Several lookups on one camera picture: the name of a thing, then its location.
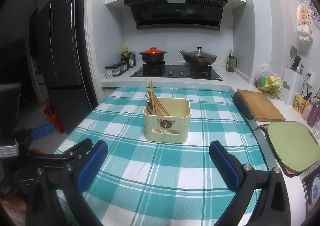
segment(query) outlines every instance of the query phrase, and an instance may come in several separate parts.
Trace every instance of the yellow cup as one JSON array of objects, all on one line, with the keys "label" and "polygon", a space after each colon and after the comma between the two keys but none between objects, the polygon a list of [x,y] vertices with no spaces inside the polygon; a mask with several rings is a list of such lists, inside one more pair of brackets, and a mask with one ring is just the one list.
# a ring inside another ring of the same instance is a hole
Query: yellow cup
[{"label": "yellow cup", "polygon": [[306,105],[306,100],[303,99],[303,96],[301,94],[296,94],[296,97],[294,98],[293,106],[292,108],[299,114],[303,112],[303,108]]}]

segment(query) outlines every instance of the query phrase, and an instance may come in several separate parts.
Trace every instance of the wooden cutting board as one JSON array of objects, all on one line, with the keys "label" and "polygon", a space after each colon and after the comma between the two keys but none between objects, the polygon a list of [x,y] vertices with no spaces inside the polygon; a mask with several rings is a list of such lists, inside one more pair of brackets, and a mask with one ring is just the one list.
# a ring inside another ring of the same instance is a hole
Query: wooden cutting board
[{"label": "wooden cutting board", "polygon": [[255,121],[285,121],[285,118],[263,93],[237,90]]}]

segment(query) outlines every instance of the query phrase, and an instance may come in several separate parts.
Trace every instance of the countertop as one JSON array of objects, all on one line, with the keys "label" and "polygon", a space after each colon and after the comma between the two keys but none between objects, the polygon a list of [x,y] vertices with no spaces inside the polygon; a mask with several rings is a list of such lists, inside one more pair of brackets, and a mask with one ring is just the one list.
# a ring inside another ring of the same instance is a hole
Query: countertop
[{"label": "countertop", "polygon": [[[185,62],[178,61],[166,61],[166,65],[183,65]],[[126,73],[119,77],[113,77],[112,79],[106,79],[105,75],[101,75],[101,87],[104,89],[113,88],[113,87],[146,87],[148,86],[148,81],[153,81],[154,87],[160,88],[205,88],[205,89],[214,89],[221,91],[229,91],[232,95],[238,90],[250,90],[250,91],[259,91],[256,87],[251,84],[248,84],[236,73],[229,73],[226,71],[224,65],[213,64],[213,69],[221,76],[223,81],[214,81],[214,80],[204,80],[204,79],[189,79],[189,78],[168,78],[168,77],[130,77],[136,71],[142,67],[142,64],[137,64],[136,67],[131,68]],[[276,106],[276,108],[281,112],[285,117],[286,121],[298,121],[306,125],[311,131],[312,128],[307,124],[307,122],[301,117],[300,114],[296,113],[291,106],[287,106],[281,100],[270,99],[270,101]],[[257,122],[255,120],[248,121],[252,129],[255,129],[261,124],[266,124],[268,122]],[[279,166],[275,160],[271,149],[265,139],[264,134],[261,130],[254,132],[260,148],[265,156],[267,166],[271,170],[275,166]],[[289,178],[284,175],[284,180],[286,183],[290,210],[291,210],[291,225],[298,226],[306,218],[306,199],[304,188],[302,184],[302,178],[307,174],[311,173],[315,168],[320,165],[320,162],[315,164],[313,167],[309,168],[307,171],[302,173],[300,176]],[[240,225],[246,224],[247,220],[243,218]]]}]

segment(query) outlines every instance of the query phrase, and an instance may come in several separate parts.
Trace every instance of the refrigerator door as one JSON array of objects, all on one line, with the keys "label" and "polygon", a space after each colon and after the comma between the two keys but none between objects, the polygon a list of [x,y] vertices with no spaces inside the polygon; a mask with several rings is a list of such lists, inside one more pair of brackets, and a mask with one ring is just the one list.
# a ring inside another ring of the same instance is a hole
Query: refrigerator door
[{"label": "refrigerator door", "polygon": [[50,5],[49,2],[37,15],[36,34],[38,55],[44,82],[47,87],[59,86],[54,69],[50,43]]},{"label": "refrigerator door", "polygon": [[51,0],[51,48],[59,86],[83,84],[74,29],[74,0]]},{"label": "refrigerator door", "polygon": [[84,89],[49,89],[48,94],[54,111],[67,134],[70,134],[91,111]]}]

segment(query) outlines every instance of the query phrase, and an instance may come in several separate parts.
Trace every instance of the hanging rack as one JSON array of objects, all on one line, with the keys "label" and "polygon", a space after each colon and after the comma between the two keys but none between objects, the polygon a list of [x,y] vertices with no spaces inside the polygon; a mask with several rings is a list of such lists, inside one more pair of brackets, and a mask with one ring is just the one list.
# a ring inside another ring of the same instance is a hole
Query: hanging rack
[{"label": "hanging rack", "polygon": [[318,11],[316,10],[315,5],[313,4],[313,2],[311,0],[310,1],[310,16],[316,20],[316,21],[320,21],[320,14],[318,13]]}]

